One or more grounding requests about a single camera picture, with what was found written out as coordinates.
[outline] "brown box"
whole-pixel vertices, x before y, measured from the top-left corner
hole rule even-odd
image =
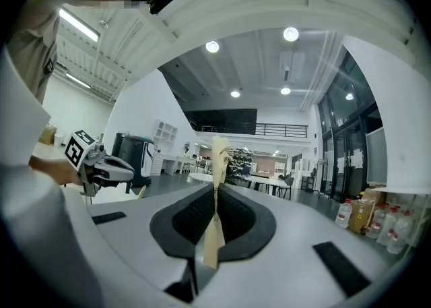
[[[376,202],[376,206],[384,204],[386,202],[386,192],[373,191],[371,188],[367,188],[364,191],[362,200],[365,202]]]
[[[56,130],[57,128],[54,126],[46,125],[38,141],[42,144],[51,145],[54,143],[54,135]]]
[[[349,228],[360,234],[368,223],[374,204],[372,202],[363,202],[362,200],[353,200],[350,204],[352,205],[352,215],[349,219]]]

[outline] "black railing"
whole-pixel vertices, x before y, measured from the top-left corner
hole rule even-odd
[[[273,137],[307,138],[306,125],[284,125],[280,123],[218,123],[212,125],[197,125],[199,132],[235,133],[270,135]]]

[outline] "person's hand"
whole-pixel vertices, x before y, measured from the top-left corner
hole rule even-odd
[[[32,156],[29,165],[37,171],[48,174],[59,185],[66,185],[68,183],[82,185],[77,172],[67,160],[43,160]]]

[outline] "white bin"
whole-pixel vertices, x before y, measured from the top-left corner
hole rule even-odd
[[[61,147],[61,142],[63,141],[63,134],[55,134],[54,135],[54,147]]]

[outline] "plastic bottle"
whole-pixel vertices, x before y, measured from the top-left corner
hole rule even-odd
[[[344,204],[340,205],[337,213],[335,223],[340,225],[341,228],[346,229],[349,224],[350,216],[352,215],[352,205],[350,199],[346,199]]]
[[[407,243],[407,238],[410,236],[412,228],[413,218],[410,215],[410,211],[406,211],[395,223],[387,251],[392,254],[400,254]]]
[[[386,214],[385,221],[380,234],[377,237],[377,242],[387,246],[392,235],[393,227],[397,221],[397,208],[391,208],[391,211]]]
[[[370,237],[371,239],[377,239],[377,237],[380,235],[386,216],[385,208],[386,206],[381,204],[378,206],[377,210],[374,211],[370,229],[366,234],[366,236]]]

